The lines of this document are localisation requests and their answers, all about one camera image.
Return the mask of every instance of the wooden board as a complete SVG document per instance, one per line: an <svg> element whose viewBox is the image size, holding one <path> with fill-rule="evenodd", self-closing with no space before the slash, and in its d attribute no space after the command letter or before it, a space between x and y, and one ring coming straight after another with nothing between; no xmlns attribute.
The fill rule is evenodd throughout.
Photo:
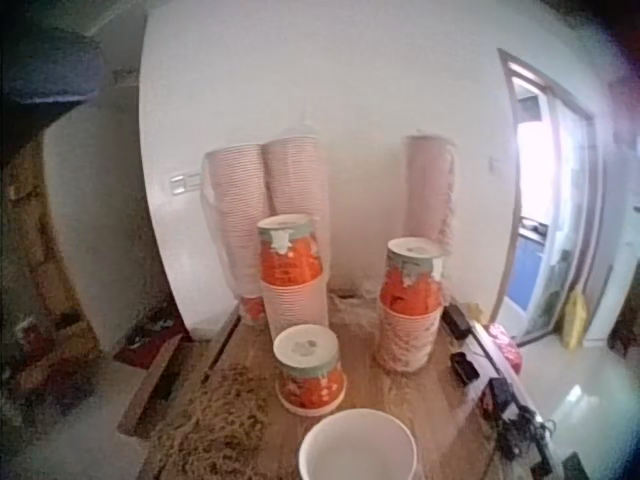
<svg viewBox="0 0 640 480"><path fill-rule="evenodd" d="M413 432L419 447L421 471L429 479L481 478L487 466L490 468L487 478L501 477L501 462L491 460L493 433L483 425L476 410L482 388L490 376L495 376L479 347L469 347L469 342L463 345L471 349L468 353L474 356L482 375L479 381L464 389L449 365L449 355L457 346L449 344L449 337L443 331L438 334L429 363L415 374L400 375L385 372L373 360L374 335L370 329L358 324L332 324L332 328L340 339L342 364L348 376L347 393L337 411L373 408L398 418ZM298 417L279 403L274 390L277 367L268 330L238 326L209 379L214 395L224 395L231 387L237 390L238 386L230 385L229 381L238 368L264 379L260 385L266 398L266 424L261 430L260 447L251 450L251 458L243 458L245 465L260 478L297 478L299 445L320 418ZM245 436L246 433L237 432L238 438ZM153 471L146 464L139 478L168 480L179 476L175 469Z"/></svg>

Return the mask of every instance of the white wall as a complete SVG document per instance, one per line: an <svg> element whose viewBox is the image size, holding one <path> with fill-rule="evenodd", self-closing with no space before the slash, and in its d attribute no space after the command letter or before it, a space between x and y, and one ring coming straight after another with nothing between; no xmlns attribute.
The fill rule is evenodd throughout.
<svg viewBox="0 0 640 480"><path fill-rule="evenodd" d="M73 110L46 131L43 158L56 240L108 350L169 290L147 210L135 109Z"/></svg>
<svg viewBox="0 0 640 480"><path fill-rule="evenodd" d="M400 234L402 137L419 128L458 143L454 293L489 312L515 193L497 48L574 93L608 140L605 86L578 35L535 0L184 0L152 10L140 87L145 181L187 324L215 329L233 302L198 195L172 197L169 178L198 171L212 148L269 140L305 110L330 166L332 284L379 281L385 243Z"/></svg>

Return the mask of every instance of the black electronic device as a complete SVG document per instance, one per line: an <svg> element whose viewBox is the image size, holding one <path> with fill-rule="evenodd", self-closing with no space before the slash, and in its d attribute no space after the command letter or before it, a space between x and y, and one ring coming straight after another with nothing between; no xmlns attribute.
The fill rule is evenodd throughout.
<svg viewBox="0 0 640 480"><path fill-rule="evenodd" d="M504 377L490 378L480 394L480 410L485 420L497 421L506 412L511 400L511 387Z"/></svg>
<svg viewBox="0 0 640 480"><path fill-rule="evenodd" d="M449 358L454 373L465 387L480 378L478 370L464 352L452 353Z"/></svg>
<svg viewBox="0 0 640 480"><path fill-rule="evenodd" d="M465 340L471 334L471 324L460 307L450 304L442 313L442 323L456 340Z"/></svg>

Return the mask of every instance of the blue object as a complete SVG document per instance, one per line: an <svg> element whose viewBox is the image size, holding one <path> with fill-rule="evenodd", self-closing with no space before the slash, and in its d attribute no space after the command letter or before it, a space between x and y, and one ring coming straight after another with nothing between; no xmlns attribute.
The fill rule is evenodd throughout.
<svg viewBox="0 0 640 480"><path fill-rule="evenodd" d="M544 245L522 235L518 237L507 297L525 312L536 286L543 252Z"/></svg>

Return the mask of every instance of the orange label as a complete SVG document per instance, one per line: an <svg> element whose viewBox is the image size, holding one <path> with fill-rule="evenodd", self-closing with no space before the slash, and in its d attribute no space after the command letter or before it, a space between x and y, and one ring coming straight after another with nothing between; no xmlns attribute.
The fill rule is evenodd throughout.
<svg viewBox="0 0 640 480"><path fill-rule="evenodd" d="M291 246L282 255L263 241L260 263L262 280L276 287L304 285L322 275L322 261L311 237L291 240Z"/></svg>
<svg viewBox="0 0 640 480"><path fill-rule="evenodd" d="M380 290L380 302L399 315L428 315L442 304L440 282L430 274L422 273L411 284L406 285L402 270L391 267L387 269Z"/></svg>
<svg viewBox="0 0 640 480"><path fill-rule="evenodd" d="M317 410L338 399L344 390L344 374L340 364L328 374L312 378L297 378L281 371L278 390L288 404Z"/></svg>

